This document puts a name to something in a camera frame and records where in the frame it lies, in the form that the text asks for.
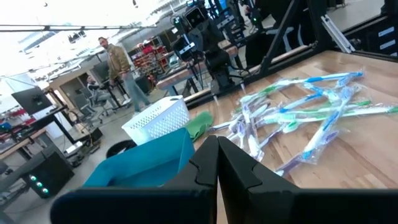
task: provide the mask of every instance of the man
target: man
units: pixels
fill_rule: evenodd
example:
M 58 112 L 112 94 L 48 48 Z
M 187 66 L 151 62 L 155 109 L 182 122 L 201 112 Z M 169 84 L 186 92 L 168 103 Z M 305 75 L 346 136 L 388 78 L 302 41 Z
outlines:
M 93 101 L 103 101 L 107 100 L 108 102 L 111 103 L 112 108 L 115 110 L 118 106 L 116 106 L 115 102 L 113 101 L 111 94 L 103 91 L 104 87 L 99 86 L 96 84 L 95 80 L 93 77 L 88 76 L 87 78 L 87 89 L 91 92 L 93 95 Z
M 99 44 L 101 44 L 101 46 L 108 52 L 109 84 L 114 85 L 114 80 L 117 77 L 121 77 L 124 80 L 129 96 L 134 103 L 134 109 L 136 113 L 139 113 L 139 102 L 144 102 L 146 106 L 149 106 L 150 102 L 130 73 L 129 61 L 123 48 L 109 44 L 104 37 L 98 38 L 98 41 Z

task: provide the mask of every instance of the desk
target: desk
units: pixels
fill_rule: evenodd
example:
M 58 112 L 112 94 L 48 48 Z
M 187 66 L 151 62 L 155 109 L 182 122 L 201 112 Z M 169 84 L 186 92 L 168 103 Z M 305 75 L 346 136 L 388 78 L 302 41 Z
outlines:
M 358 79 L 363 84 L 364 94 L 369 94 L 373 103 L 394 105 L 398 102 L 398 64 L 373 58 L 326 51 L 299 62 L 276 74 L 265 77 L 246 87 L 254 93 L 281 78 L 314 77 L 330 73 L 364 69 L 365 77 Z M 291 101 L 309 94 L 299 86 L 291 86 L 270 95 L 275 103 Z M 202 111 L 210 111 L 214 124 L 231 119 L 231 110 L 244 96 L 242 91 L 230 93 L 190 110 L 191 117 Z M 285 178 L 303 188 L 397 188 L 398 187 L 398 115 L 372 115 L 357 118 L 342 118 L 338 126 L 349 130 L 341 134 L 323 151 L 318 165 L 302 164 Z M 318 129 L 319 123 L 310 123 L 290 134 L 279 134 L 263 150 L 266 152 L 262 164 L 274 170 L 301 152 Z M 258 129 L 259 139 L 265 138 L 275 126 Z M 198 148 L 206 136 L 195 143 Z M 222 198 L 218 194 L 219 204 Z M 224 208 L 219 207 L 218 222 L 226 223 Z
M 226 40 L 219 43 L 219 46 L 221 48 L 223 48 L 226 45 L 229 45 L 229 42 Z M 225 51 L 229 54 L 229 56 L 231 58 L 238 55 L 238 48 L 235 46 L 231 46 L 231 47 L 225 49 Z M 199 64 L 196 64 L 195 66 L 193 66 L 193 68 L 195 70 L 200 70 L 202 72 L 202 74 L 207 71 L 205 62 L 200 62 Z M 176 96 L 176 95 L 178 95 L 178 93 L 175 91 L 174 85 L 176 85 L 182 81 L 188 80 L 192 76 L 194 76 L 194 72 L 190 69 L 185 69 L 185 70 L 177 72 L 175 75 L 172 75 L 168 78 L 165 78 L 164 80 L 159 81 L 156 84 L 156 87 L 160 90 L 168 90 L 170 95 Z
M 31 157 L 28 153 L 24 151 L 23 147 L 30 144 L 30 139 L 36 139 L 43 133 L 45 133 L 45 127 L 32 133 L 30 136 L 27 136 L 25 139 L 15 143 L 15 145 L 11 146 L 4 153 L 0 154 L 0 159 L 5 159 L 16 151 L 20 152 L 21 156 L 24 157 L 24 159 L 26 159 L 27 156 Z

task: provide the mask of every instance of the metal stand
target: metal stand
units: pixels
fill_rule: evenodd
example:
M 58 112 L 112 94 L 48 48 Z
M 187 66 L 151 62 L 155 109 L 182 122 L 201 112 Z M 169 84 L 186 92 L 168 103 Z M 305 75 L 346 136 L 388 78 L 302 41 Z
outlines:
M 350 54 L 355 51 L 355 48 L 350 44 L 347 38 L 340 32 L 336 24 L 329 18 L 328 15 L 321 16 L 322 25 L 328 31 L 331 38 L 336 42 L 337 46 L 344 53 Z

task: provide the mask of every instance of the black trash bin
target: black trash bin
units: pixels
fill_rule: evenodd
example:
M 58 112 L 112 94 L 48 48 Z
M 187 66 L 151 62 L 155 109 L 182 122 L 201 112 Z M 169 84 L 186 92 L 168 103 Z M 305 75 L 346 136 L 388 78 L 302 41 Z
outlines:
M 126 151 L 136 146 L 137 144 L 133 140 L 125 140 L 118 142 L 108 149 L 108 151 L 106 152 L 106 158 L 112 157 L 114 155 L 119 154 L 122 151 Z

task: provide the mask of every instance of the jeans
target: jeans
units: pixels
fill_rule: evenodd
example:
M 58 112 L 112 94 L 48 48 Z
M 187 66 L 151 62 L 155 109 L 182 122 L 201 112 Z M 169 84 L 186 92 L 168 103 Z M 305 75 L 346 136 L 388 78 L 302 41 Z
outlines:
M 102 93 L 97 97 L 97 101 L 103 101 L 103 100 L 107 100 L 108 102 L 111 103 L 112 108 L 117 108 L 118 106 L 116 105 L 116 103 L 113 101 L 112 96 L 110 93 Z
M 129 93 L 130 99 L 134 103 L 134 109 L 136 112 L 140 112 L 139 109 L 139 102 L 142 101 L 145 103 L 145 105 L 150 105 L 150 102 L 145 95 L 145 93 L 139 88 L 137 85 L 136 81 L 134 80 L 134 77 L 132 76 L 131 73 L 127 74 L 126 78 L 123 78 L 124 80 L 124 86 L 127 89 L 127 92 Z

